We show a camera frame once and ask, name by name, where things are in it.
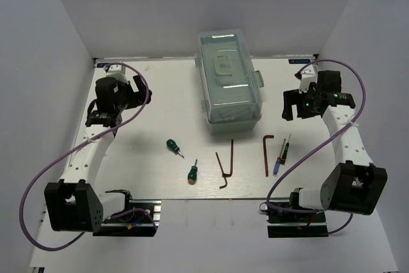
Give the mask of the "black green precision screwdriver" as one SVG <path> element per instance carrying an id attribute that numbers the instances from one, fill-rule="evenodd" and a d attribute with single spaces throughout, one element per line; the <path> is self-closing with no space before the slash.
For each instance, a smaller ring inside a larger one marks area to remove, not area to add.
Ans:
<path id="1" fill-rule="evenodd" d="M 284 146 L 284 151 L 281 155 L 281 164 L 285 164 L 286 163 L 286 159 L 287 159 L 287 154 L 288 154 L 288 149 L 289 149 L 289 141 L 291 139 L 291 134 L 289 135 L 289 138 Z"/>

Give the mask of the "right blue table label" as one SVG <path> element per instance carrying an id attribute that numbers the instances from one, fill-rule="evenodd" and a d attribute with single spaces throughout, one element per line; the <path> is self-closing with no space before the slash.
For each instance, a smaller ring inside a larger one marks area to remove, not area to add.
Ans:
<path id="1" fill-rule="evenodd" d="M 289 64 L 291 65 L 305 65 L 311 62 L 310 59 L 289 59 Z"/>

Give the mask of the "small brown hex key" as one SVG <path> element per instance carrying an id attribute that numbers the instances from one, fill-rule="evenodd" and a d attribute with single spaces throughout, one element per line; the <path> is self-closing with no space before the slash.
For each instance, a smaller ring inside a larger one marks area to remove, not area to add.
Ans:
<path id="1" fill-rule="evenodd" d="M 220 168 L 220 172 L 221 172 L 221 177 L 222 177 L 222 179 L 224 180 L 224 185 L 219 186 L 219 189 L 224 189 L 224 188 L 226 188 L 226 187 L 228 186 L 228 181 L 227 181 L 226 175 L 225 175 L 225 173 L 224 173 L 224 170 L 223 170 L 223 167 L 222 167 L 222 164 L 221 164 L 221 161 L 220 161 L 219 154 L 218 154 L 217 152 L 215 152 L 215 156 L 216 156 L 217 162 L 218 162 L 218 164 L 219 164 L 219 168 Z"/>

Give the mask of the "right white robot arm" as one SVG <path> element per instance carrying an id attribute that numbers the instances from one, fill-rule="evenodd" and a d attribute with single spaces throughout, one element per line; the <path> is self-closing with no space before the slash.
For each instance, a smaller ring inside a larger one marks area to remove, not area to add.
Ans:
<path id="1" fill-rule="evenodd" d="M 312 210 L 372 214 L 387 182 L 387 172 L 374 165 L 353 125 L 355 101 L 342 91 L 341 74 L 306 70 L 296 77 L 299 88 L 283 93 L 282 117 L 293 120 L 294 105 L 299 118 L 320 116 L 332 138 L 336 166 L 320 188 L 298 190 L 298 199 L 288 205 L 289 215 L 303 221 Z"/>

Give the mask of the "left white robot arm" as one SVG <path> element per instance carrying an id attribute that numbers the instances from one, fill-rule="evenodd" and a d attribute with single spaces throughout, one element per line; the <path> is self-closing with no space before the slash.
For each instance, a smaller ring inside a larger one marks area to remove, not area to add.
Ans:
<path id="1" fill-rule="evenodd" d="M 123 111 L 141 109 L 150 103 L 151 91 L 139 74 L 129 81 L 123 63 L 105 65 L 105 77 L 95 83 L 96 98 L 87 110 L 81 147 L 74 151 L 57 182 L 48 183 L 44 194 L 54 231 L 99 231 L 102 223 L 116 216 L 129 221 L 135 214 L 130 192 L 122 189 L 97 194 L 95 180 L 106 151 L 125 124 Z"/>

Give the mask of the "dark green stubby screwdriver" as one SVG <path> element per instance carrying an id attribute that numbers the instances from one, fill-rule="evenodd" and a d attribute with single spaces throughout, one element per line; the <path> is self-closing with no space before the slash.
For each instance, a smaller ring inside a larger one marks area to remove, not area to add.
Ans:
<path id="1" fill-rule="evenodd" d="M 171 150 L 173 153 L 176 155 L 179 155 L 181 158 L 185 158 L 183 154 L 180 151 L 180 147 L 176 144 L 176 142 L 173 139 L 168 139 L 166 141 L 166 146 L 169 150 Z"/>

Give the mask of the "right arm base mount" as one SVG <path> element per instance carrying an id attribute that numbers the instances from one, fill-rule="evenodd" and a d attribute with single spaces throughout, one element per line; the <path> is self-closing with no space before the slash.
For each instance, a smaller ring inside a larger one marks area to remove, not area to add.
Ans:
<path id="1" fill-rule="evenodd" d="M 326 217 L 322 206 L 313 201 L 312 207 L 303 207 L 300 201 L 300 191 L 295 189 L 289 198 L 275 200 L 275 206 L 284 209 L 301 210 L 301 212 L 287 212 L 276 210 L 262 202 L 259 211 L 266 215 L 269 238 L 319 238 L 328 237 Z"/>

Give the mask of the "blue handled precision screwdriver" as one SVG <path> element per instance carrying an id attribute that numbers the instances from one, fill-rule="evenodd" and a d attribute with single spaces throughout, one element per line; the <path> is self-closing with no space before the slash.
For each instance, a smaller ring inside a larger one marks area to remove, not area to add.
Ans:
<path id="1" fill-rule="evenodd" d="M 275 162 L 274 169 L 273 169 L 273 176 L 277 176 L 277 174 L 279 172 L 279 167 L 281 165 L 281 157 L 282 157 L 282 154 L 283 154 L 283 151 L 284 151 L 285 144 L 286 144 L 286 138 L 284 138 L 284 140 L 283 140 L 279 156 L 278 156 L 278 158 L 277 158 L 277 160 Z"/>

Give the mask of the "green orange stubby screwdriver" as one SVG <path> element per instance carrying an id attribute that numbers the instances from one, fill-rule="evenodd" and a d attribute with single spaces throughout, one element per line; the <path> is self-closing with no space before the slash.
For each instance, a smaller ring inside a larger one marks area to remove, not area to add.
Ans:
<path id="1" fill-rule="evenodd" d="M 187 180 L 189 184 L 191 185 L 195 184 L 197 180 L 197 171 L 198 171 L 198 168 L 197 168 L 197 159 L 196 159 L 194 165 L 191 167 L 187 175 Z"/>

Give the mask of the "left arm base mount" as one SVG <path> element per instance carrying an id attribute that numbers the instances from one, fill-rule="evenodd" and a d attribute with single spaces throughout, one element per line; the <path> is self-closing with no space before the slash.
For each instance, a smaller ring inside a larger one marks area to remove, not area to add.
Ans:
<path id="1" fill-rule="evenodd" d="M 161 200 L 130 200 L 129 208 L 137 208 L 116 219 L 105 220 L 94 237 L 154 237 L 160 224 Z"/>

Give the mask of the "long brown hex key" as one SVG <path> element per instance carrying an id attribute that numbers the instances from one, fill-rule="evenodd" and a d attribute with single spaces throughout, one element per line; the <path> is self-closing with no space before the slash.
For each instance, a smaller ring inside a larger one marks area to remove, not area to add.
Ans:
<path id="1" fill-rule="evenodd" d="M 229 166 L 229 173 L 224 173 L 224 178 L 229 178 L 233 175 L 233 161 L 234 161 L 234 140 L 231 140 L 231 147 L 230 147 L 230 166 Z"/>

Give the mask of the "green toolbox with clear lid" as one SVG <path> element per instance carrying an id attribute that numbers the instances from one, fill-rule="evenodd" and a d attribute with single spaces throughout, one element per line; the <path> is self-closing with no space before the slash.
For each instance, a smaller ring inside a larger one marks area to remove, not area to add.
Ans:
<path id="1" fill-rule="evenodd" d="M 239 29 L 198 34 L 195 54 L 202 107 L 210 133 L 252 130 L 262 117 L 264 86 Z"/>

